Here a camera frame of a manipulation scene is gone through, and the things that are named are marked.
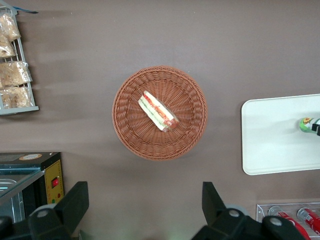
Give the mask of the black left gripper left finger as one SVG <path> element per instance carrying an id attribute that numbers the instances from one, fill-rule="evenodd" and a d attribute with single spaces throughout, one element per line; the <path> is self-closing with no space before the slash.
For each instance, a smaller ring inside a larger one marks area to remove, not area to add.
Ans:
<path id="1" fill-rule="evenodd" d="M 89 208 L 86 181 L 77 182 L 54 207 L 42 206 L 28 218 L 33 240 L 71 240 L 72 234 Z"/>

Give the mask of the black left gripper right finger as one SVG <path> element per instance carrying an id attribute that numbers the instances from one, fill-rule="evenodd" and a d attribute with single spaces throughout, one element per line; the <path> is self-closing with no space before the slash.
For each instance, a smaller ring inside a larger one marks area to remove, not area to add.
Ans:
<path id="1" fill-rule="evenodd" d="M 267 216 L 262 222 L 236 208 L 227 208 L 212 182 L 202 183 L 202 212 L 206 225 L 193 240 L 303 240 L 287 219 Z"/>

